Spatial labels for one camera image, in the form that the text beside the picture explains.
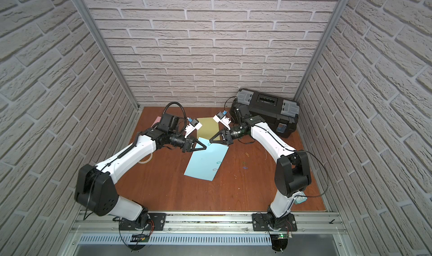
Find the yellow paper sheet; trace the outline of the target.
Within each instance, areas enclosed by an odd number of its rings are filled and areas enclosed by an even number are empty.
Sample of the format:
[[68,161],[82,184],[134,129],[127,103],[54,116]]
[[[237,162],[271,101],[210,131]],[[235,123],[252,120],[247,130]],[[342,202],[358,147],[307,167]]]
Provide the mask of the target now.
[[210,140],[219,132],[219,123],[213,118],[198,118],[202,127],[197,131],[198,138]]

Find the light blue paper sheet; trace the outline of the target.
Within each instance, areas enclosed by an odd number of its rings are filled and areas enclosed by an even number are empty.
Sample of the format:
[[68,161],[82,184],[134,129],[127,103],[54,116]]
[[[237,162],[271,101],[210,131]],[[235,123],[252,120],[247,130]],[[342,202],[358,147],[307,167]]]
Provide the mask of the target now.
[[207,149],[192,153],[191,159],[184,172],[185,176],[212,181],[217,172],[213,171],[216,162],[223,161],[228,151],[228,146],[210,144],[209,140],[199,138],[199,141],[206,145]]

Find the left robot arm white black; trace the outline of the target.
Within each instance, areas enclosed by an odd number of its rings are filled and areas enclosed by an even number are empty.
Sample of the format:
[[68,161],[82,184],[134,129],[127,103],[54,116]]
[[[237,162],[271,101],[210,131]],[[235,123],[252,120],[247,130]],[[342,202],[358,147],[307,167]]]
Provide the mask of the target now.
[[202,125],[188,118],[186,112],[175,116],[163,111],[158,122],[136,134],[135,139],[112,157],[95,166],[84,165],[78,172],[74,200],[97,216],[113,215],[144,230],[151,225],[148,210],[141,204],[120,196],[115,187],[120,178],[143,158],[162,148],[178,147],[182,152],[206,150],[206,145],[192,136]]

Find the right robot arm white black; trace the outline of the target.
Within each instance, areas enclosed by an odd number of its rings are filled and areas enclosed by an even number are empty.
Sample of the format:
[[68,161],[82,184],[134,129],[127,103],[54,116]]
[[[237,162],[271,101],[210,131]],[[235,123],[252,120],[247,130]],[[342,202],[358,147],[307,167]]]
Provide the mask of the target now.
[[235,139],[250,135],[259,142],[276,163],[274,183],[277,193],[267,213],[252,215],[254,231],[296,231],[291,208],[307,200],[305,189],[312,183],[309,160],[306,151],[298,151],[285,143],[273,132],[259,115],[253,116],[245,105],[235,110],[239,125],[230,126],[227,112],[219,112],[213,120],[225,126],[215,134],[210,143],[231,145]]

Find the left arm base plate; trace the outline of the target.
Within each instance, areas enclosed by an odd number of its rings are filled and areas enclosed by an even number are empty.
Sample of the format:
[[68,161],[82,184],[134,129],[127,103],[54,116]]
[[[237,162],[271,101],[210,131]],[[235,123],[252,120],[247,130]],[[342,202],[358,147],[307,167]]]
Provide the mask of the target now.
[[135,221],[122,218],[119,222],[120,231],[162,231],[165,225],[166,213],[144,213]]

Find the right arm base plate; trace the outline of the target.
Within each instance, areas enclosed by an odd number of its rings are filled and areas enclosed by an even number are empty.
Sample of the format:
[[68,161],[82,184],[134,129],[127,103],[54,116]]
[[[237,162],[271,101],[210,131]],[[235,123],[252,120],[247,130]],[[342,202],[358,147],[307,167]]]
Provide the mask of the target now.
[[252,225],[254,231],[261,232],[296,232],[297,222],[292,213],[276,218],[272,213],[253,213]]

